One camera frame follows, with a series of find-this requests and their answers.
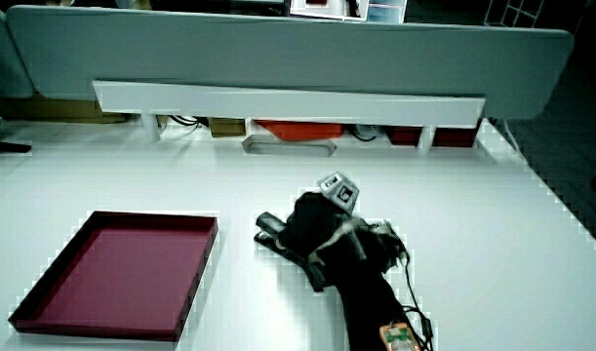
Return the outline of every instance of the white table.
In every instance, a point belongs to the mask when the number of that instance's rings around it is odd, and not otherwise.
[[[20,335],[7,323],[93,210],[219,214],[215,275],[205,275],[206,303],[195,302],[178,350],[342,350],[336,291],[314,293],[253,240],[260,213],[286,218],[334,171],[359,186],[356,212],[389,219],[411,251],[436,350],[596,350],[596,245],[490,125],[481,148],[418,155],[384,138],[342,139],[330,158],[248,155],[241,138],[179,139],[176,127],[147,143],[140,123],[58,126],[24,136],[37,140],[33,151],[0,177],[0,350],[173,349]],[[410,302],[401,270],[387,278]]]

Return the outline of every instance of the maroon tray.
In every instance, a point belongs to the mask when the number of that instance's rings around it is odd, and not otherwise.
[[[214,217],[94,212],[9,318],[18,332],[178,341]]]

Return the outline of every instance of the cable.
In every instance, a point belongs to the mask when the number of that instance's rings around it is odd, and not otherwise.
[[[514,146],[514,149],[516,150],[516,152],[518,154],[521,154],[521,149],[519,148],[519,144],[516,142],[516,139],[514,138],[512,133],[510,133],[510,129],[508,128],[508,121],[503,120],[503,127],[505,128],[505,132],[508,134],[508,139],[510,139],[512,146]]]
[[[186,126],[186,127],[193,127],[193,126],[198,126],[200,124],[200,122],[198,122],[197,120],[187,120],[186,118],[183,118],[182,116],[175,116],[175,115],[168,115],[174,122]]]
[[[402,308],[404,309],[404,313],[416,312],[419,315],[421,319],[421,331],[425,340],[418,336],[413,326],[409,327],[411,331],[415,334],[420,349],[423,351],[432,351],[432,337],[434,336],[432,332],[432,323],[430,322],[429,318],[425,317],[423,312],[421,312],[421,310],[418,308],[417,298],[415,297],[415,292],[413,291],[413,287],[411,285],[410,274],[408,272],[408,266],[411,263],[411,256],[408,253],[408,251],[404,251],[404,253],[406,256],[406,263],[404,263],[402,259],[402,265],[404,266],[404,271],[406,272],[406,283],[408,284],[408,290],[411,292],[411,298],[413,299],[413,303],[415,304],[415,306],[402,305]]]

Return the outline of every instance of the floor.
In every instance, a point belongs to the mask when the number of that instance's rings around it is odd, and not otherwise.
[[[445,3],[409,0],[406,22],[481,25],[484,21],[483,12],[456,10]],[[595,31],[596,19],[587,16],[584,24],[592,22],[588,31]],[[596,193],[591,187],[596,176],[596,58],[588,57],[593,51],[591,40],[581,37],[586,34],[577,34],[576,51],[545,110],[535,120],[512,121],[508,127],[534,171],[596,238]],[[586,41],[581,46],[587,47],[579,46],[579,41]],[[503,125],[497,126],[505,132]]]

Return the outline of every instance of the black cable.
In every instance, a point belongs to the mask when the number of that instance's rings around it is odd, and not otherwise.
[[[350,133],[351,133],[351,134],[352,134],[354,137],[356,137],[357,139],[359,139],[359,140],[361,140],[361,141],[365,141],[365,142],[367,142],[367,141],[371,141],[371,140],[374,140],[374,139],[377,137],[377,136],[372,136],[372,138],[369,138],[369,139],[363,139],[363,138],[359,137],[358,135],[356,135],[356,134],[354,133],[354,130],[353,130],[353,129],[351,129],[351,128],[350,128],[350,129],[349,129],[349,132],[350,132]]]
[[[186,127],[197,127],[200,122],[196,121],[196,120],[187,120],[181,116],[175,116],[175,115],[168,115],[174,122],[182,125],[182,126],[186,126]]]
[[[413,291],[413,287],[411,286],[411,278],[408,272],[408,266],[410,265],[410,262],[411,256],[408,252],[406,252],[406,263],[402,262],[402,264],[404,265],[404,271],[406,272],[406,283],[408,284],[408,290],[411,292],[411,298],[413,299],[413,303],[415,304],[415,306],[402,305],[402,307],[404,308],[404,313],[418,313],[419,318],[421,319],[421,331],[425,340],[418,336],[418,334],[415,332],[412,326],[409,327],[417,337],[417,343],[419,344],[420,349],[423,351],[432,351],[432,337],[434,336],[432,332],[432,324],[429,318],[425,317],[423,312],[421,312],[421,310],[418,308],[417,298],[415,297],[415,292]]]

